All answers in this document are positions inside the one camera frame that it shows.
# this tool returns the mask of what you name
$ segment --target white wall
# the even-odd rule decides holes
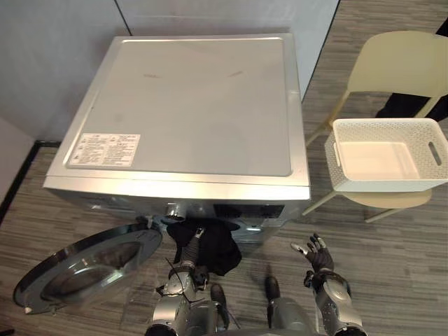
[[[0,0],[0,117],[61,140],[116,35],[112,0]]]
[[[33,146],[34,139],[0,118],[0,202]]]
[[[293,32],[302,96],[337,0],[119,0],[134,35]],[[0,118],[62,140],[111,42],[113,0],[0,0]]]
[[[300,91],[312,77],[338,0],[118,0],[133,35],[292,32]]]

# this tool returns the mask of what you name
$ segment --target laundry basket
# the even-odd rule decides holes
[[[429,118],[338,119],[325,154],[336,191],[423,191],[448,181],[448,141]]]

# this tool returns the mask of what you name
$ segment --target robotic arm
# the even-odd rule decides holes
[[[316,233],[310,240],[308,248],[294,243],[291,247],[301,253],[314,269],[314,272],[307,272],[304,285],[313,288],[325,331],[329,336],[367,336],[361,317],[351,304],[348,282],[333,272],[335,265],[326,243]]]

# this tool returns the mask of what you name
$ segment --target chair seat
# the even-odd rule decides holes
[[[404,209],[427,203],[433,191],[429,189],[416,192],[340,192],[340,194],[368,207]]]

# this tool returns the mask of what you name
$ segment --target chair backrest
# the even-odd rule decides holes
[[[392,31],[369,38],[347,84],[349,92],[448,94],[448,37]]]

